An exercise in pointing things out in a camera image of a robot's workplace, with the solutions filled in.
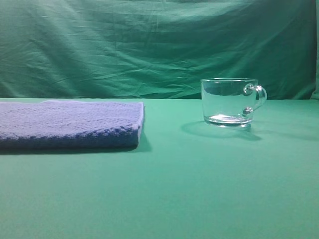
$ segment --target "green tabletop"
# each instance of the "green tabletop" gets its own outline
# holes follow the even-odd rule
[[[0,152],[1,239],[319,238],[319,101],[242,131],[200,100],[121,101],[145,103],[136,149]]]

